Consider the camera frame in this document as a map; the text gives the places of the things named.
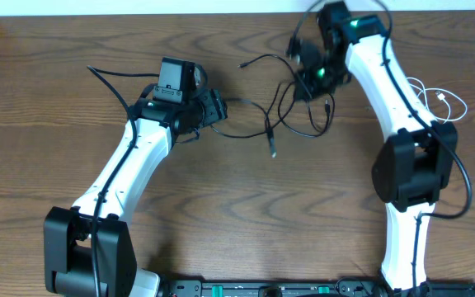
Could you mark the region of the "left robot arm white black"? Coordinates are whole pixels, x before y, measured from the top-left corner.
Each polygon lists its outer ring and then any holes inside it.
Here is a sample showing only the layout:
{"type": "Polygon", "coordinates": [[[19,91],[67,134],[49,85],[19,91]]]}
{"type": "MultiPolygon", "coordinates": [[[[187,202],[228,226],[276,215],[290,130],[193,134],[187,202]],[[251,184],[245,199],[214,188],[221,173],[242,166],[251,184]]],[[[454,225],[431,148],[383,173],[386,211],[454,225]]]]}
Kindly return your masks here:
{"type": "Polygon", "coordinates": [[[208,89],[181,103],[143,94],[131,107],[115,152],[98,178],[68,208],[45,217],[45,287],[63,296],[157,296],[159,274],[137,264],[129,234],[150,177],[180,134],[227,118],[220,93],[208,89]]]}

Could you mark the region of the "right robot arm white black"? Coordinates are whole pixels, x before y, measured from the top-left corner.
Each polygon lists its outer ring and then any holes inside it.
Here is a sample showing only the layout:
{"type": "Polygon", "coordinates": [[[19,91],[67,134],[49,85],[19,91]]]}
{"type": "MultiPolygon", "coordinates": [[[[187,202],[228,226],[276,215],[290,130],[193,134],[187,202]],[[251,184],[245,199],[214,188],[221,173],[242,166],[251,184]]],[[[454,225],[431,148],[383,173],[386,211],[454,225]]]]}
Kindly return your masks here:
{"type": "Polygon", "coordinates": [[[463,165],[456,154],[457,130],[440,123],[412,90],[392,47],[391,24],[376,15],[352,16],[343,1],[323,2],[317,23],[322,49],[292,35],[286,51],[303,65],[294,95],[311,101],[351,79],[362,87],[383,134],[371,170],[387,215],[378,293],[426,294],[427,229],[452,166],[463,165]]]}

